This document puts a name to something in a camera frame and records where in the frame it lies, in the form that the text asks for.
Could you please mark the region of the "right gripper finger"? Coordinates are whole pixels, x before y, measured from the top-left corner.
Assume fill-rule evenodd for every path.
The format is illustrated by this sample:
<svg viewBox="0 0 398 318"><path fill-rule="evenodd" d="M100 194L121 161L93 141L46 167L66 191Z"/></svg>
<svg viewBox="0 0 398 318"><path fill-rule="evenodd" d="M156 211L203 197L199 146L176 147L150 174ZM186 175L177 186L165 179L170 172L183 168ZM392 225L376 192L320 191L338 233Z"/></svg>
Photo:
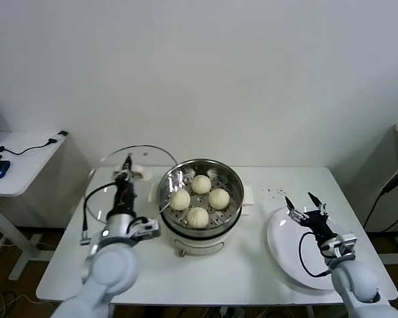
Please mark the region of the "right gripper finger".
<svg viewBox="0 0 398 318"><path fill-rule="evenodd" d="M285 201L287 204L288 215L292 220L302 221L302 220L306 220L308 218L307 214L300 212L295 208L295 206L293 205L293 203L287 196L285 196Z"/></svg>
<svg viewBox="0 0 398 318"><path fill-rule="evenodd" d="M310 216L311 215L327 216L326 204L321 202L321 200L317 196L313 195L311 192L308 192L308 196L315 206L315 209L313 209L312 211L309 211L308 215L310 215Z"/></svg>

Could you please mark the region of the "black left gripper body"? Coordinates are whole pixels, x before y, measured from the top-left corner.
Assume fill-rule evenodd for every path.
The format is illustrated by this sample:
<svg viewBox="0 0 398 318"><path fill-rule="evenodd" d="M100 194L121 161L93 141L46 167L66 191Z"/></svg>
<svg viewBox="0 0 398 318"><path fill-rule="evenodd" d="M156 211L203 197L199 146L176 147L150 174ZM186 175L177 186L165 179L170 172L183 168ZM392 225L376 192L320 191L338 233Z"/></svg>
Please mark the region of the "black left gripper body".
<svg viewBox="0 0 398 318"><path fill-rule="evenodd" d="M114 195L113 209L111 215L130 215L136 216L134 211L134 202L136 198L134 185L131 181L128 182L117 182L117 190Z"/></svg>

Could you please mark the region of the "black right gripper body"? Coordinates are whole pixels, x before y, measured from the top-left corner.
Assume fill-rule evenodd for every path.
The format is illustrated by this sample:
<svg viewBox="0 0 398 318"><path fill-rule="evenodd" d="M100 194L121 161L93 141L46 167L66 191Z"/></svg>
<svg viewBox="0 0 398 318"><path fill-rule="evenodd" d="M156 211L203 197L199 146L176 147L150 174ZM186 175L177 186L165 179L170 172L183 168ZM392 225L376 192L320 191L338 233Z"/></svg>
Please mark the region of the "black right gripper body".
<svg viewBox="0 0 398 318"><path fill-rule="evenodd" d="M306 217L301 219L300 225L312 231L318 244L323 244L336 237L336 233L327 224L327 215L322 215L319 210L305 212L304 214Z"/></svg>

